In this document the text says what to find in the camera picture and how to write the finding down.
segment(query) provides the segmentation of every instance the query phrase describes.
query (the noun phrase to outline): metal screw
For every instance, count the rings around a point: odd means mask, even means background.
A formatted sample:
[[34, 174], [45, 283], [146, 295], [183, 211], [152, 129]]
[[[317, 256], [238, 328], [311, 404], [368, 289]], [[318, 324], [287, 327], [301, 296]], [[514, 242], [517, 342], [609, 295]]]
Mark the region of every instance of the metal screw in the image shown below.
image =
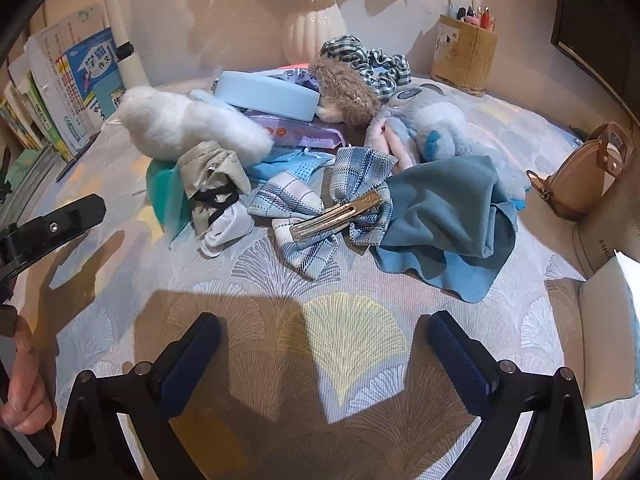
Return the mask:
[[500, 370], [506, 374], [513, 374], [517, 369], [518, 367], [513, 361], [509, 361], [508, 359], [500, 361]]
[[84, 372], [80, 372], [80, 375], [78, 377], [81, 383], [85, 383], [89, 379], [91, 379], [92, 376], [93, 374], [89, 370], [85, 370]]
[[143, 361], [138, 363], [135, 368], [133, 368], [133, 373], [136, 375], [147, 375], [151, 371], [151, 363], [147, 361]]
[[571, 368], [567, 368], [566, 366], [560, 368], [560, 376], [567, 381], [571, 381], [575, 377]]

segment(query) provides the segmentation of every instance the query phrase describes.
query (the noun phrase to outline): blue book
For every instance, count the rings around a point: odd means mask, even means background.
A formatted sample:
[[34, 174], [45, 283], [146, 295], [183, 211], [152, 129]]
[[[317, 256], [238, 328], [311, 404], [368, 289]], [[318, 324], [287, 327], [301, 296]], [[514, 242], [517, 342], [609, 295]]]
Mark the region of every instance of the blue book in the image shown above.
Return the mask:
[[63, 56], [63, 65], [73, 77], [79, 98], [96, 125], [113, 114], [125, 91], [116, 60], [110, 28], [74, 45]]

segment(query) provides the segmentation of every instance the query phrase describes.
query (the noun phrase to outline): brown mini bag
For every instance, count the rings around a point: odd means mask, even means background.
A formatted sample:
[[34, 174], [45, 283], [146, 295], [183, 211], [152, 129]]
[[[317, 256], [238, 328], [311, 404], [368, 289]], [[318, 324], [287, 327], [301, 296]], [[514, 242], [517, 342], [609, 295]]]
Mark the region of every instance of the brown mini bag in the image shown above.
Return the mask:
[[[611, 142], [612, 136], [618, 138], [618, 147]], [[527, 171], [527, 176], [559, 217], [578, 221], [613, 184], [633, 149], [625, 130], [617, 123], [604, 123], [553, 175], [543, 180]]]

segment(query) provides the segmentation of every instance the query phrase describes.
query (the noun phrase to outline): vase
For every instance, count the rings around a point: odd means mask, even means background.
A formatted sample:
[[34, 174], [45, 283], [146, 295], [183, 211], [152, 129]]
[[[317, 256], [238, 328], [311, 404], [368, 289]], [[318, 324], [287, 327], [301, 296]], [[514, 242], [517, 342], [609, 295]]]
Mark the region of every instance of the vase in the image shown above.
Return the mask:
[[335, 0], [293, 0], [282, 31], [282, 49], [291, 64], [320, 57], [324, 42], [347, 33]]

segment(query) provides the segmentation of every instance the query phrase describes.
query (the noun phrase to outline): stack of books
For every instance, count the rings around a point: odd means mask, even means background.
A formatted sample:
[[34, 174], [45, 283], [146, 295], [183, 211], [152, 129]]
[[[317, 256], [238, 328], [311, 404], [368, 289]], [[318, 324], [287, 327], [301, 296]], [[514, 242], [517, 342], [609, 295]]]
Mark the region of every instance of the stack of books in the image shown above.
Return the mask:
[[51, 145], [65, 161], [72, 160], [124, 94], [116, 60], [98, 4], [44, 28], [9, 65], [0, 123], [26, 150], [41, 152]]

